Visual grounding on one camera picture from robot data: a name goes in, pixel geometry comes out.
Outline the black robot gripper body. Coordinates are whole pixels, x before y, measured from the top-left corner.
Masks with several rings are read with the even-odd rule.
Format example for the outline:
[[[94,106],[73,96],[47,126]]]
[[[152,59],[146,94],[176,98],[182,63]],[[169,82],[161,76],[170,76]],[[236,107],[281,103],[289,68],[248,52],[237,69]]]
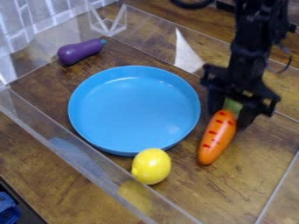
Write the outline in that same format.
[[[240,44],[230,46],[228,66],[204,64],[204,74],[200,84],[206,88],[214,87],[242,106],[245,102],[260,102],[261,114],[270,116],[280,96],[262,82],[266,69],[269,47],[245,47]]]

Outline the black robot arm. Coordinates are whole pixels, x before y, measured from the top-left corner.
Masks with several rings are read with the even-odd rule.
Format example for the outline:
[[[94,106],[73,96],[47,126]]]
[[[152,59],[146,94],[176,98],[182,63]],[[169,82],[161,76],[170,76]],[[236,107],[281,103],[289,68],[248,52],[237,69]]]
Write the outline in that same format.
[[[240,104],[237,126],[244,129],[258,115],[270,116],[280,96],[262,82],[272,46],[289,29],[288,0],[234,0],[236,34],[225,67],[204,64],[200,84],[208,89],[208,111],[224,101]]]

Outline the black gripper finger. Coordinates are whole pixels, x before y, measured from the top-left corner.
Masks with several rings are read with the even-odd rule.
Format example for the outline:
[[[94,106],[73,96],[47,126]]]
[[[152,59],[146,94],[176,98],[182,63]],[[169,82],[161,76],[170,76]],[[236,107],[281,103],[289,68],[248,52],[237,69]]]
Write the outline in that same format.
[[[237,113],[237,128],[240,130],[245,129],[261,112],[262,107],[260,106],[260,102],[246,101]]]
[[[214,114],[222,109],[225,93],[214,87],[208,87],[208,111]]]

